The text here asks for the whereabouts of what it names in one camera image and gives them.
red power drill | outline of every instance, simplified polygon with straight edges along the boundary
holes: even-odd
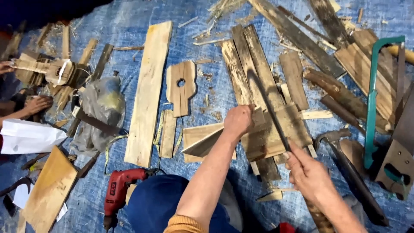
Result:
[[[125,171],[113,171],[109,178],[108,190],[106,191],[105,197],[105,217],[103,221],[103,227],[106,232],[112,227],[116,227],[118,219],[116,214],[119,209],[122,209],[125,205],[125,199],[127,196],[127,190],[131,184],[135,184],[137,180],[146,180],[148,177],[161,171],[165,174],[162,169],[143,169],[135,168]]]

hammer head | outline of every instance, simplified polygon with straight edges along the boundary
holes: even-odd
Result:
[[[324,138],[327,139],[328,142],[339,141],[341,137],[349,137],[351,136],[351,132],[349,129],[340,129],[340,130],[333,130],[326,133],[323,133],[316,137],[315,140],[315,150],[319,149],[320,141]]]

person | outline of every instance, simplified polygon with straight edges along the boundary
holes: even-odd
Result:
[[[9,61],[0,62],[0,75],[13,72]],[[0,129],[6,119],[31,120],[31,116],[52,106],[53,98],[39,95],[26,101],[31,90],[22,89],[8,101],[0,101]]]
[[[135,188],[127,207],[128,220],[135,232],[242,231],[240,209],[232,188],[229,192],[226,175],[234,148],[253,127],[253,109],[254,105],[230,109],[222,134],[190,181],[176,175],[157,175]],[[335,189],[327,168],[293,141],[289,144],[292,152],[284,156],[288,157],[286,168],[290,170],[289,181],[294,188],[326,215],[336,232],[366,233]]]

hand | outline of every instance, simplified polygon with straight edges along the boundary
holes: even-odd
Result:
[[[299,148],[295,142],[289,141],[289,145],[292,152],[285,152],[289,156],[285,166],[290,170],[289,182],[294,188],[319,208],[337,197],[341,199],[327,168]]]
[[[30,115],[36,114],[43,109],[49,108],[53,105],[53,98],[50,96],[39,95],[27,102],[24,110]]]
[[[8,72],[13,72],[14,68],[11,68],[12,62],[10,61],[2,61],[0,62],[0,75],[8,73]]]
[[[224,119],[224,130],[231,138],[235,138],[237,141],[253,128],[254,123],[252,120],[252,113],[255,108],[254,104],[239,105],[232,108],[227,113]]]

green hacksaw frame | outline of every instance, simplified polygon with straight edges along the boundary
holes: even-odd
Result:
[[[368,92],[368,113],[366,119],[366,136],[365,136],[365,156],[364,156],[364,167],[369,169],[373,164],[372,154],[377,151],[378,147],[374,146],[374,134],[375,134],[375,117],[377,90],[375,89],[377,81],[377,68],[378,68],[378,54],[380,49],[386,44],[391,43],[403,43],[405,42],[405,36],[382,38],[377,40],[372,47],[371,57],[371,74],[369,80],[369,92]]]

